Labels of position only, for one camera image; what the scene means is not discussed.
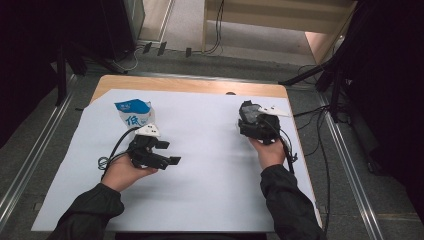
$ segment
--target black sleeve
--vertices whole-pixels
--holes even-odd
[[[297,180],[283,165],[266,168],[261,189],[281,239],[326,239],[315,217],[313,204],[297,187]]]
[[[109,220],[122,212],[121,194],[99,183],[74,200],[47,239],[103,239]]]

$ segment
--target white paper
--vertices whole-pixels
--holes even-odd
[[[125,212],[109,222],[108,230],[274,231],[259,186],[257,152],[236,125],[244,101],[276,106],[292,116],[287,99],[138,90],[111,90],[84,110],[33,231],[52,231],[73,200],[100,181],[98,158],[109,156],[127,130],[113,103],[136,98],[152,102],[159,140],[171,143],[154,152],[181,160],[123,191]],[[280,125],[299,157],[293,164],[298,186],[315,203],[293,118],[280,117]]]

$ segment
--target person's right hand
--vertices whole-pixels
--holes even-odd
[[[102,183],[115,191],[121,192],[140,178],[156,173],[155,168],[136,168],[130,156],[124,154],[113,161],[102,179]]]
[[[286,154],[284,153],[283,143],[280,139],[276,139],[275,142],[270,145],[264,145],[253,138],[249,138],[249,141],[256,151],[258,151],[259,163],[262,169],[284,163]]]

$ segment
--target metal frame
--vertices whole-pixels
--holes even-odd
[[[25,190],[26,185],[28,184],[32,174],[34,173],[35,168],[38,165],[38,162],[41,159],[41,156],[44,153],[50,139],[52,138],[54,132],[56,131],[57,126],[60,123],[66,109],[69,106],[69,103],[73,96],[73,89],[77,82],[77,77],[72,75],[68,81],[68,95],[62,101],[62,104],[57,106],[46,125],[43,128],[40,136],[32,147],[30,153],[22,164],[21,169],[4,195],[0,203],[0,233],[3,231],[10,215],[12,214],[13,209],[18,203],[22,193]]]
[[[328,99],[324,96],[324,94],[319,93],[318,97],[322,106],[329,104]],[[350,183],[350,187],[352,188],[353,195],[355,197],[356,203],[358,204],[359,212],[361,213],[368,235],[370,236],[370,239],[382,240],[384,239],[383,233],[380,229],[377,217],[367,197],[367,194],[365,193],[364,187],[362,186],[361,180],[359,179],[358,173],[356,172],[355,164],[353,163],[349,154],[339,125],[334,123],[333,119],[328,114],[325,117],[334,143],[336,144],[337,151],[339,152],[341,162],[346,171],[347,179]]]

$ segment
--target floor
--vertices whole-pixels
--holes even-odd
[[[165,32],[164,39],[170,35],[172,34]],[[286,80],[296,76],[299,70],[302,72],[309,68],[307,66],[300,69],[301,66],[313,64],[308,60],[311,54],[304,47],[306,45],[305,39],[299,37],[297,40],[293,38],[292,41],[299,41],[296,46],[300,47],[295,47],[295,52],[298,56],[293,56],[291,53],[290,49],[293,48],[291,45],[281,46],[281,54],[284,57],[280,56],[280,58],[284,60],[279,59],[279,61],[272,60],[275,56],[271,55],[268,59],[260,57],[260,54],[258,55],[259,59],[241,57],[243,54],[252,56],[252,53],[246,54],[244,49],[234,51],[235,53],[231,56],[225,56],[224,53],[230,52],[229,50],[227,51],[226,41],[223,41],[224,51],[221,56],[193,55],[190,58],[186,58],[185,47],[190,44],[168,41],[168,50],[162,56],[157,56],[156,49],[151,50],[147,54],[137,53],[138,64],[128,74],[135,76],[160,74],[168,77],[173,77],[173,75],[204,76],[226,78],[234,81],[276,84],[279,80]],[[172,49],[172,44],[175,44],[174,46],[184,46],[182,48],[184,51]],[[136,64],[136,60],[129,56],[128,59],[119,62],[119,64],[125,67],[132,67]],[[24,184],[25,188],[19,200],[15,206],[12,206],[13,212],[11,212],[8,221],[0,232],[0,239],[44,239],[48,236],[48,233],[30,231],[32,223],[38,214],[37,208],[42,204],[56,171],[66,155],[69,142],[78,127],[82,114],[80,109],[89,104],[100,77],[109,74],[101,66],[90,60],[87,60],[87,65],[88,72],[85,76],[75,76],[69,71],[69,83],[73,84],[69,105],[58,122],[57,128],[52,133],[46,148],[41,150],[41,156],[38,159],[28,159],[37,164],[34,167],[34,171],[30,173],[31,177],[28,182]],[[325,99],[330,97],[330,91],[324,94],[316,92],[313,85],[310,84],[314,83],[314,81],[313,78],[310,78],[293,87],[287,87],[293,113],[320,107],[325,104]],[[348,104],[349,102],[348,99],[343,97],[340,100],[343,104]],[[55,101],[56,91],[54,90],[42,100],[38,108],[19,127],[9,142],[0,149],[0,156],[3,159],[2,168],[0,168],[0,175],[2,176],[0,196],[2,198],[7,195],[15,176],[19,173],[27,156],[30,155],[31,149],[42,132],[44,125],[49,121],[52,112],[55,110]],[[310,121],[310,116],[296,118],[295,120],[296,125],[300,127]],[[318,131],[316,121],[316,117],[312,118],[310,125],[299,130],[304,154],[313,152],[317,146]],[[337,142],[334,141],[333,126],[329,124],[329,121],[325,121],[320,130],[328,158],[331,183],[328,239],[424,239],[423,225],[415,214],[403,186],[390,176],[375,176],[371,174],[367,169],[364,160],[365,155],[360,149],[352,128],[348,124],[339,123],[336,126],[342,134],[349,157],[369,200],[369,205],[374,210],[376,222],[381,231],[380,237],[370,237],[366,228],[367,224],[364,223],[363,212],[360,211],[360,203],[357,201],[343,158],[340,156],[340,149]],[[324,158],[321,150],[318,149],[314,154],[306,157],[306,162],[317,198],[317,205],[320,206],[321,217],[323,222],[325,222],[327,217],[325,209],[328,207],[326,206],[327,184]],[[273,234],[269,234],[268,238],[277,239]],[[108,233],[105,239],[113,239],[113,233]]]
[[[143,0],[145,19],[139,40],[162,41],[172,5],[172,0]]]
[[[191,48],[192,51],[201,50],[204,18],[203,1],[174,0],[169,3],[169,0],[144,0],[144,3],[146,22],[148,22],[147,30],[151,32],[163,31],[161,42],[167,43],[166,49],[186,51],[186,48]],[[162,13],[166,12],[170,4],[172,8],[169,17],[163,24],[165,17],[162,17]],[[215,45],[216,31],[215,21],[208,21],[206,50]],[[315,64],[304,32],[226,22],[221,23],[219,32],[221,35],[220,46],[225,47],[219,47],[211,54],[213,56],[294,65]],[[141,40],[149,42],[148,37],[143,35],[141,35]]]

